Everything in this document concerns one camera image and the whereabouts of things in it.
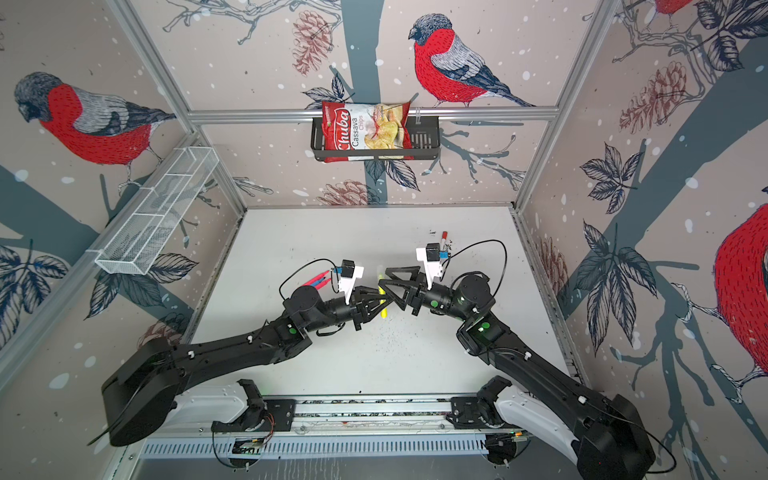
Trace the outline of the yellow highlighter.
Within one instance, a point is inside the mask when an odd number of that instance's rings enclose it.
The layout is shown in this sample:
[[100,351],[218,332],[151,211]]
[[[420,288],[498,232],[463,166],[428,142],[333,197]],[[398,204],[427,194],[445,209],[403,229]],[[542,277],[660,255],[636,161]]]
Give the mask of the yellow highlighter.
[[388,310],[384,306],[385,304],[388,305],[387,298],[386,298],[386,293],[385,293],[383,288],[379,288],[379,293],[384,297],[382,300],[380,300],[380,304],[383,306],[382,309],[381,309],[381,312],[380,312],[380,317],[382,319],[386,319],[386,318],[388,318]]

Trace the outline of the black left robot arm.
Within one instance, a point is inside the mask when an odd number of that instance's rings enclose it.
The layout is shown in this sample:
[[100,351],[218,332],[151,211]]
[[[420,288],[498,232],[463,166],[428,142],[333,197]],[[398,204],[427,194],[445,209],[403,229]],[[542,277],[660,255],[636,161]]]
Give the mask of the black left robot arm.
[[390,303],[377,288],[358,286],[349,296],[324,301],[316,288],[301,286],[284,300],[278,318],[251,332],[178,345],[152,339],[102,385],[109,443],[121,447],[148,437],[163,425],[175,398],[201,383],[294,358],[312,344],[310,332],[347,322],[359,330]]

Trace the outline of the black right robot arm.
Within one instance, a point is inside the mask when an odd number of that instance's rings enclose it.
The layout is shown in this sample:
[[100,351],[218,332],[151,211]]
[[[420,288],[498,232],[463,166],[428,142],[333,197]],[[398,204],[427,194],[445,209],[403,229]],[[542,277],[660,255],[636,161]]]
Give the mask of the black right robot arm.
[[656,461],[632,402],[607,398],[577,382],[532,348],[492,311],[488,278],[466,275],[456,287],[430,282],[419,267],[388,268],[379,282],[401,308],[429,309],[460,321],[468,354],[510,377],[491,409],[568,458],[584,479],[642,479]]

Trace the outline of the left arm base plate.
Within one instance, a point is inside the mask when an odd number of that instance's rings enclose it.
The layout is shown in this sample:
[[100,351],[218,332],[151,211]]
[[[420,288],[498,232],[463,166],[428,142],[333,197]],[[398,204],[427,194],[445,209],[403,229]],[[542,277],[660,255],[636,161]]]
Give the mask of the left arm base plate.
[[297,402],[289,398],[263,399],[262,406],[247,406],[228,423],[213,421],[215,433],[288,432],[291,430]]

